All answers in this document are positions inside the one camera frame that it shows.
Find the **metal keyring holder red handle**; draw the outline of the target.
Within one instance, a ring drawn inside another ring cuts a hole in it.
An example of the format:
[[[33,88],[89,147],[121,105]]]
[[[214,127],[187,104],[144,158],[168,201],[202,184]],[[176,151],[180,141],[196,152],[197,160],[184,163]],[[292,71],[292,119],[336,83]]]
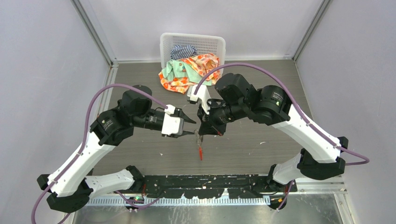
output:
[[[198,148],[199,158],[202,161],[203,160],[203,149],[202,149],[203,136],[199,134],[198,129],[194,130],[194,134],[196,136],[196,144],[197,144],[197,148]]]

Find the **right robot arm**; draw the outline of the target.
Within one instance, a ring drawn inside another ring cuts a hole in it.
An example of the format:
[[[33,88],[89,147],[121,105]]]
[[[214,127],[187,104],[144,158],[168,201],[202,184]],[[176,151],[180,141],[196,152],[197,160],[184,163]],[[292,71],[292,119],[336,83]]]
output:
[[[191,102],[201,103],[199,135],[222,136],[228,123],[248,118],[282,131],[301,145],[295,157],[271,166],[266,179],[271,191],[279,191],[297,178],[326,180],[345,172],[339,147],[346,146],[348,140],[313,130],[313,121],[298,113],[284,89],[275,85],[256,89],[241,74],[228,73],[215,84],[215,90],[219,99],[211,98],[205,85],[188,91]]]

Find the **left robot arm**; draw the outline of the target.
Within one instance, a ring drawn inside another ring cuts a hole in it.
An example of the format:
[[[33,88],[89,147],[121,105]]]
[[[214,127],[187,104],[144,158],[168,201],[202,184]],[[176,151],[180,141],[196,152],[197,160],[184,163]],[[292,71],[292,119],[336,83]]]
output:
[[[138,193],[144,177],[135,166],[113,174],[90,176],[90,171],[123,140],[131,137],[136,128],[159,131],[164,137],[188,135],[184,123],[192,123],[181,108],[162,104],[161,110],[152,108],[157,102],[149,87],[126,86],[115,108],[102,112],[92,123],[85,122],[80,146],[66,162],[50,175],[40,175],[37,182],[48,193],[52,210],[73,213],[89,200],[117,190]]]

